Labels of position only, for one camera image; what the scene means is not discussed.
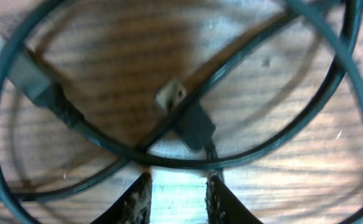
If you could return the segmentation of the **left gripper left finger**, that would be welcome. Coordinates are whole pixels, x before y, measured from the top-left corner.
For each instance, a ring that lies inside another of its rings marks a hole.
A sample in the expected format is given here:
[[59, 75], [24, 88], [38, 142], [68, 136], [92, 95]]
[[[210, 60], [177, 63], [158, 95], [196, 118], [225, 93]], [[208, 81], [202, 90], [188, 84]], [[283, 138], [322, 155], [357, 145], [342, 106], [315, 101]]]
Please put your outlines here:
[[92, 224], [149, 224], [152, 177], [141, 174], [121, 197]]

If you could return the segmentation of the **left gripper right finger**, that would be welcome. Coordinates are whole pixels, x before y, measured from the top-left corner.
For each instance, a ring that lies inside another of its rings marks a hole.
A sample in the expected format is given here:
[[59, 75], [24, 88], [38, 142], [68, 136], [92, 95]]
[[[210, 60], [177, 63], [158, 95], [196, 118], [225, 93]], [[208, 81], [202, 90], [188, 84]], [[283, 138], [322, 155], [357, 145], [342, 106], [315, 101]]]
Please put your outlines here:
[[205, 202], [210, 224], [262, 224], [216, 175], [207, 181]]

